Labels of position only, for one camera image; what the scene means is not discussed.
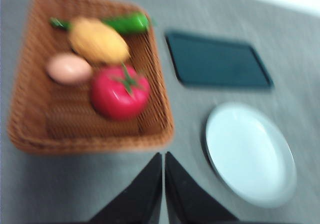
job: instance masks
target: wicker basket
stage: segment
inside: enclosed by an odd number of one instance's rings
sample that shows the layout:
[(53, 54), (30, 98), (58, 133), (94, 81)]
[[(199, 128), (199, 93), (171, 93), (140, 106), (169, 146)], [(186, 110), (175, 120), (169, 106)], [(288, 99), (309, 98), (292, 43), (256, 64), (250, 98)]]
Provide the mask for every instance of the wicker basket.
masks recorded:
[[(62, 86), (45, 72), (50, 57), (71, 51), (67, 32), (52, 28), (50, 17), (108, 18), (133, 11), (146, 13), (117, 0), (33, 0), (8, 122), (17, 148), (37, 154), (70, 154), (146, 150), (169, 141), (174, 124), (152, 27), (144, 34), (123, 36), (131, 54), (127, 63), (142, 72), (151, 86), (148, 106), (137, 118), (108, 120), (92, 108), (89, 84)], [(102, 67), (90, 64), (95, 72)]]

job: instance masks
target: potato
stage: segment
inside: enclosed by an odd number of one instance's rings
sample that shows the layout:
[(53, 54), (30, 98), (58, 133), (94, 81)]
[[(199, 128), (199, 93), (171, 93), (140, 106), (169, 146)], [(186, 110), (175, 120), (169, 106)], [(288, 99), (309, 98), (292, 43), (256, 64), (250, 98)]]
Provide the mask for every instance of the potato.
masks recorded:
[(71, 23), (69, 41), (72, 48), (88, 61), (120, 65), (129, 58), (125, 40), (99, 19), (77, 17)]

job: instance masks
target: green pepper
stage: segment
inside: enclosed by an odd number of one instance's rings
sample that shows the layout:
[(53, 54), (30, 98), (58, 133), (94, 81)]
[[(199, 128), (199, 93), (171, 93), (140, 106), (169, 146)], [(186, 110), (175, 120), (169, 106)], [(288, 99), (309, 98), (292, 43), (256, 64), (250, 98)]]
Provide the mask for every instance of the green pepper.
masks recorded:
[[(112, 19), (103, 18), (104, 24), (114, 28), (120, 34), (144, 33), (149, 29), (149, 20), (145, 14), (134, 12), (131, 14), (117, 16)], [(55, 28), (70, 30), (71, 23), (66, 20), (51, 17), (50, 23)]]

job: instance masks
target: tomato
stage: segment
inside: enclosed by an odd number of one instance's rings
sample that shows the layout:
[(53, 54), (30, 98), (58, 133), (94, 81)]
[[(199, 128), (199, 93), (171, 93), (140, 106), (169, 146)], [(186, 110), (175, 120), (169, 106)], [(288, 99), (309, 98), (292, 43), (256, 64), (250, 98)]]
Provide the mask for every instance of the tomato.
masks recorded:
[(91, 102), (103, 116), (126, 120), (146, 107), (150, 95), (148, 80), (129, 65), (106, 67), (93, 79)]

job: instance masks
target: gray table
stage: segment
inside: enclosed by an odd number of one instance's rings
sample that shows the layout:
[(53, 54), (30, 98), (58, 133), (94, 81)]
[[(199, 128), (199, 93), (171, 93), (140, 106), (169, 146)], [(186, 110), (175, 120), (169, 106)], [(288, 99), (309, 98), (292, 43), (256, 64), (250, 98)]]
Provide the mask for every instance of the gray table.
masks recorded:
[[(242, 220), (320, 223), (320, 19), (254, 0), (129, 1), (143, 6), (157, 22), (176, 126), (173, 142), (161, 152), (171, 151), (201, 187)], [(84, 221), (123, 190), (154, 153), (35, 156), (11, 144), (5, 128), (28, 2), (1, 0), (1, 223)], [(252, 43), (275, 89), (183, 87), (166, 46), (168, 28)], [(214, 106), (227, 101), (261, 110), (286, 137), (298, 185), (284, 206), (263, 209), (245, 202), (220, 182), (204, 158), (204, 121)], [(168, 222), (163, 196), (160, 223)]]

